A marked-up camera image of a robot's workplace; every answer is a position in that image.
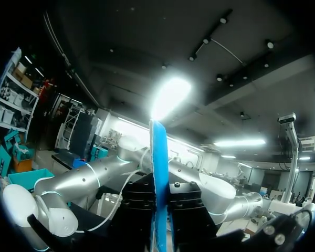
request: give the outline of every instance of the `black ceiling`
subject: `black ceiling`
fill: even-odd
[[[211,37],[239,60],[211,42],[189,61],[229,9],[228,23]],[[181,76],[192,93],[163,121],[170,134],[196,144],[261,135],[277,148],[276,119],[295,112],[300,136],[315,135],[315,63],[293,26],[267,1],[58,1],[47,13],[101,108],[147,124],[159,84]],[[266,39],[275,43],[273,50]],[[247,118],[240,118],[241,111]]]

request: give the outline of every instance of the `camera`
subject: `camera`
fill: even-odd
[[[278,119],[278,122],[280,124],[286,124],[286,123],[294,122],[295,120],[296,120],[296,114],[292,113],[292,114],[288,114],[283,117],[280,117]]]

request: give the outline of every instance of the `blue cloth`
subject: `blue cloth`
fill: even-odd
[[[169,186],[167,134],[158,121],[150,122],[153,174],[156,193],[155,239],[159,252],[166,252],[167,192]]]

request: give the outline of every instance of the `ladder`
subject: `ladder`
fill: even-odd
[[[84,113],[83,108],[77,107],[74,104],[71,105],[65,121],[58,131],[56,148],[69,150],[71,136],[81,113]]]

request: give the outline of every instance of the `fluorescent light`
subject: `fluorescent light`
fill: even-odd
[[[127,123],[129,123],[129,124],[135,125],[135,126],[141,128],[141,129],[149,130],[149,129],[143,127],[143,126],[140,126],[140,125],[138,125],[138,124],[136,124],[136,123],[134,123],[134,122],[128,121],[128,120],[126,120],[126,119],[124,119],[124,118],[118,117],[118,119],[121,120],[121,121],[127,122]]]
[[[184,142],[182,142],[182,141],[180,141],[180,140],[173,139],[173,138],[171,138],[170,136],[167,136],[167,139],[172,140],[172,141],[174,141],[174,142],[176,142],[176,143],[183,144],[183,145],[185,145],[185,146],[187,146],[187,147],[190,147],[190,148],[193,148],[193,149],[195,149],[195,150],[197,150],[197,151],[204,152],[203,150],[201,150],[201,149],[199,149],[199,148],[197,148],[197,147],[194,147],[194,146],[192,146],[192,145],[190,145],[190,144],[184,143]]]
[[[214,145],[218,147],[231,147],[231,146],[253,146],[253,145],[261,145],[266,142],[263,139],[256,140],[240,140],[240,141],[222,141],[214,143]]]
[[[31,63],[31,64],[32,64],[31,60],[30,60],[30,59],[28,59],[28,57],[27,57],[27,56],[25,56],[25,58],[28,60],[28,62],[29,62],[29,63]]]
[[[221,157],[226,158],[226,159],[235,159],[235,156],[229,156],[229,155],[221,155]]]
[[[78,102],[78,103],[80,103],[80,104],[83,104],[82,102],[80,102],[80,101],[77,101],[77,100],[74,100],[74,99],[72,99],[72,101],[75,101],[75,102]]]
[[[245,166],[245,167],[252,168],[252,166],[249,166],[249,165],[247,165],[247,164],[243,164],[243,163],[239,163],[239,162],[238,162],[238,164],[240,164],[240,165],[242,165],[242,166]]]
[[[180,78],[173,78],[161,87],[157,94],[151,117],[154,120],[162,120],[177,107],[188,95],[191,85]]]
[[[35,69],[36,69],[36,71],[38,71],[38,73],[40,74],[40,75],[42,75],[42,77],[44,77],[44,75],[35,67]]]

